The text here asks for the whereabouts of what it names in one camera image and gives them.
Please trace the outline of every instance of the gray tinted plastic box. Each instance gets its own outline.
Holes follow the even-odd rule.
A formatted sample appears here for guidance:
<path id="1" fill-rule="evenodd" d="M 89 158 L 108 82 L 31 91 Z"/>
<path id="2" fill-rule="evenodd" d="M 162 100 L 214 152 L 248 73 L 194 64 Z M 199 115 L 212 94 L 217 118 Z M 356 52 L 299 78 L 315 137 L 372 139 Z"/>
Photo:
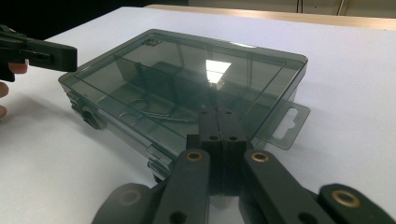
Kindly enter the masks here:
<path id="1" fill-rule="evenodd" d="M 207 106 L 232 110 L 255 147 L 289 149 L 309 114 L 292 102 L 306 66 L 303 55 L 148 30 L 59 81 L 77 114 L 130 144 L 164 179 Z M 273 137 L 291 108 L 294 127 Z"/>

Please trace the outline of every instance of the human hand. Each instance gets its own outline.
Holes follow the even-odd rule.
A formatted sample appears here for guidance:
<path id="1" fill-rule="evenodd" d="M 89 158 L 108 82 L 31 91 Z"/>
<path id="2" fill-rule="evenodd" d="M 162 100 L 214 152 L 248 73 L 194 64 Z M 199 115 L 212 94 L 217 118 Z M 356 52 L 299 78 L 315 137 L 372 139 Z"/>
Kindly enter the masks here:
<path id="1" fill-rule="evenodd" d="M 8 68 L 14 74 L 24 74 L 27 72 L 27 63 L 9 63 Z M 0 98 L 8 95 L 8 86 L 4 82 L 0 82 Z M 0 105 L 0 118 L 5 116 L 7 109 Z"/>

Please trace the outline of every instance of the wall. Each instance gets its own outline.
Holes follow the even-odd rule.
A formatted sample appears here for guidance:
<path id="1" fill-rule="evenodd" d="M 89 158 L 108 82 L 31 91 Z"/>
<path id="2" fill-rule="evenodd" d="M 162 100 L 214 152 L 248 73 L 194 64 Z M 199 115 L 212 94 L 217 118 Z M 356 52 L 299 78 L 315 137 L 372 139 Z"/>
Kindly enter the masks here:
<path id="1" fill-rule="evenodd" d="M 2 4 L 0 23 L 35 39 L 46 39 L 119 7 L 143 7 L 156 0 L 20 0 Z"/>
<path id="2" fill-rule="evenodd" d="M 303 13 L 336 15 L 341 0 L 300 0 Z M 296 0 L 189 0 L 192 7 L 223 7 L 263 11 L 296 12 Z M 345 0 L 341 15 L 396 19 L 395 0 Z"/>

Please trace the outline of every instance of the black mechanical arm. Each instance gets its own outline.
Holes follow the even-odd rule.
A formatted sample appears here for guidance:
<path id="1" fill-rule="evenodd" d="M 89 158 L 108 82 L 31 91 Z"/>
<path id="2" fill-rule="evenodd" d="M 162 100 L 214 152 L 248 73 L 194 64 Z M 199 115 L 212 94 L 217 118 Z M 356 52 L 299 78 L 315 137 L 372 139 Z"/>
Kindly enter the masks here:
<path id="1" fill-rule="evenodd" d="M 74 72 L 77 70 L 77 49 L 36 40 L 0 24 L 0 79 L 14 81 L 8 63 L 25 63 L 25 60 L 36 67 Z"/>
<path id="2" fill-rule="evenodd" d="M 201 111 L 199 134 L 188 135 L 169 178 L 152 189 L 115 189 L 93 224 L 203 224 L 209 196 L 239 196 L 245 223 L 396 223 L 357 190 L 331 184 L 304 189 L 274 155 L 256 150 L 232 111 Z"/>

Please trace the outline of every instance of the white table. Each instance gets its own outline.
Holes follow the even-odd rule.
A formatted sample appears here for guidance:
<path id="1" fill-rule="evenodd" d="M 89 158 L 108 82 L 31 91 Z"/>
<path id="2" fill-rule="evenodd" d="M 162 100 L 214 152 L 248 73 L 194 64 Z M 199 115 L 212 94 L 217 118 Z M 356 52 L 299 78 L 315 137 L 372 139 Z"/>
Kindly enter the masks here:
<path id="1" fill-rule="evenodd" d="M 83 64 L 151 28 L 307 56 L 295 102 L 311 114 L 289 151 L 267 149 L 307 189 L 345 184 L 396 218 L 396 31 L 122 7 L 49 41 Z M 62 74 L 30 67 L 0 99 L 0 223 L 91 223 L 116 187 L 155 184 L 144 157 L 73 112 Z M 236 205 L 210 223 L 241 223 Z"/>

